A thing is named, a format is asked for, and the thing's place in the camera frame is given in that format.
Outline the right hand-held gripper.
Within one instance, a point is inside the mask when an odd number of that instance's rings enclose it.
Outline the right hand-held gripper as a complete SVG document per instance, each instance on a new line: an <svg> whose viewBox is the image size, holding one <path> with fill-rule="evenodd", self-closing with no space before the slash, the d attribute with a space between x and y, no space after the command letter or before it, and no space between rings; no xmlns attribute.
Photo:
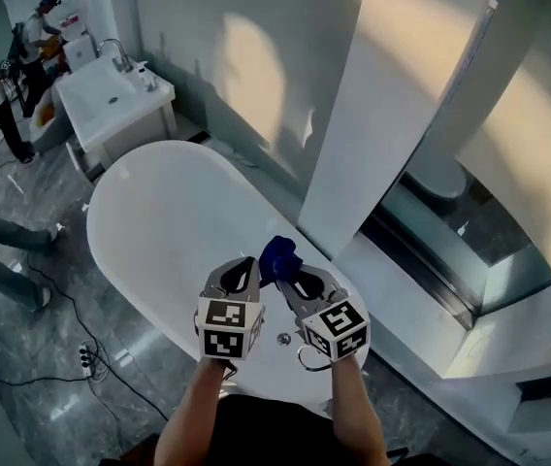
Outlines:
<svg viewBox="0 0 551 466"><path fill-rule="evenodd" d="M371 339L371 323L361 300L348 293L326 270L303 265L300 279L277 281L307 345L338 361L362 350Z"/></svg>

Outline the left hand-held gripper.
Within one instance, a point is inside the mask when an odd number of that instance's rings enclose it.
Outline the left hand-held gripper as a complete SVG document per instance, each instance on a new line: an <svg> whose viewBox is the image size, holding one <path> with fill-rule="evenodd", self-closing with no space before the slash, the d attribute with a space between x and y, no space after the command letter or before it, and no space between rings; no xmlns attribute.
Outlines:
<svg viewBox="0 0 551 466"><path fill-rule="evenodd" d="M260 335L264 313L256 258L239 257L215 268L207 277L195 315L200 354L247 359Z"/></svg>

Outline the blue cloth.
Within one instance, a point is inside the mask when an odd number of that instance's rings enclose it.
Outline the blue cloth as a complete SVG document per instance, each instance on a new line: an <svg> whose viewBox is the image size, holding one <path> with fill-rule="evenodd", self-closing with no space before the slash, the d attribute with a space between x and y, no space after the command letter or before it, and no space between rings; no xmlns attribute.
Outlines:
<svg viewBox="0 0 551 466"><path fill-rule="evenodd" d="M270 240L258 260L260 287L296 279L303 260L295 250L296 244L290 238L276 235Z"/></svg>

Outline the white bathtub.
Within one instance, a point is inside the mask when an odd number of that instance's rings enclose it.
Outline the white bathtub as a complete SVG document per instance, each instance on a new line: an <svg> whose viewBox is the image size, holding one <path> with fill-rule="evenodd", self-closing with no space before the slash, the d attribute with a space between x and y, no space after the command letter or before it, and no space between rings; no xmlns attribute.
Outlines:
<svg viewBox="0 0 551 466"><path fill-rule="evenodd" d="M191 357L200 354L193 317L208 274L258 256L276 235L292 239L310 266L351 282L226 158L167 140L119 158L96 185L87 240L110 283Z"/></svg>

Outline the person's left forearm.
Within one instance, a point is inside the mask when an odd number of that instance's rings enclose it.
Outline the person's left forearm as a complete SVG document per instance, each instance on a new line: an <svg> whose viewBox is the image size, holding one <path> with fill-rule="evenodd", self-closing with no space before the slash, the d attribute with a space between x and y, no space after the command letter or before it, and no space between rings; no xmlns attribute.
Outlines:
<svg viewBox="0 0 551 466"><path fill-rule="evenodd" d="M158 439L153 466L204 466L226 364L202 358Z"/></svg>

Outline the person's right forearm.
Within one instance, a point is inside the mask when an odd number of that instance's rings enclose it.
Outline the person's right forearm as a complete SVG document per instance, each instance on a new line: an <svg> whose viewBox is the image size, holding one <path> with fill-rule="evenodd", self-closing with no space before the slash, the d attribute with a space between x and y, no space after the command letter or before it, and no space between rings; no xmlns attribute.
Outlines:
<svg viewBox="0 0 551 466"><path fill-rule="evenodd" d="M361 466L391 466L380 420L351 354L332 363L333 430Z"/></svg>

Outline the white power strip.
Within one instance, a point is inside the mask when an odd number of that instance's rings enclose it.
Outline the white power strip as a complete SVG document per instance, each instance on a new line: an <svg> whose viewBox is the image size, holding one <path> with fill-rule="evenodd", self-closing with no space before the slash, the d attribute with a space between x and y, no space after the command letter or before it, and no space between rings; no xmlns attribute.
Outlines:
<svg viewBox="0 0 551 466"><path fill-rule="evenodd" d="M87 379L92 378L96 372L96 369L94 368L92 352L87 343L82 343L79 346L79 357L83 375Z"/></svg>

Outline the white sink cabinet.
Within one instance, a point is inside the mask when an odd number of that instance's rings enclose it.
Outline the white sink cabinet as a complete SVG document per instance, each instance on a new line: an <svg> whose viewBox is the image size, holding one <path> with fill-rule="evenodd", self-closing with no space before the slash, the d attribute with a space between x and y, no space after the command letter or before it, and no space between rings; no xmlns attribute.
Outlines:
<svg viewBox="0 0 551 466"><path fill-rule="evenodd" d="M129 151L171 139L177 132L174 86L147 68L157 89L146 92L136 63L132 72L119 73L112 60L102 56L57 82L82 150L106 169Z"/></svg>

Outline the small soap bottle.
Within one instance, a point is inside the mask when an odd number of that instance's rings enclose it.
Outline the small soap bottle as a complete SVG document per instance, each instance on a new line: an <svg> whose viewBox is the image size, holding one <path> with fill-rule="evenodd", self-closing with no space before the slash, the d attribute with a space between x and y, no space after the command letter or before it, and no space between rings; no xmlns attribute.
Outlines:
<svg viewBox="0 0 551 466"><path fill-rule="evenodd" d="M146 65L146 61L137 62L136 69L144 90L146 92L152 92L157 89L157 83L154 75L147 69Z"/></svg>

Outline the chrome faucet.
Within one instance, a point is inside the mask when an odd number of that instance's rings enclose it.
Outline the chrome faucet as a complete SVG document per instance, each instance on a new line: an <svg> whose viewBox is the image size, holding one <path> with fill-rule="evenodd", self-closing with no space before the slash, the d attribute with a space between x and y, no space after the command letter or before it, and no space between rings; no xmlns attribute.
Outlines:
<svg viewBox="0 0 551 466"><path fill-rule="evenodd" d="M118 56L112 57L112 63L116 71L119 73L132 72L134 69L134 66L131 62L130 57L126 54L122 44L118 41L118 39L109 38L102 41L97 47L97 53L99 55L102 55L104 51L104 46L106 44L114 44L117 48Z"/></svg>

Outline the white water dispenser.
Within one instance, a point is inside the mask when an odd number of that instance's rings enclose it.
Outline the white water dispenser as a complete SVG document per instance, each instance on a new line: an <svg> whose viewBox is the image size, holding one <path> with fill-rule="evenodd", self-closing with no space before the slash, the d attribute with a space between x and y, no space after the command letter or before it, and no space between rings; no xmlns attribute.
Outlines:
<svg viewBox="0 0 551 466"><path fill-rule="evenodd" d="M60 21L64 44L62 46L66 62L72 72L78 71L96 59L92 38L84 19L73 12Z"/></svg>

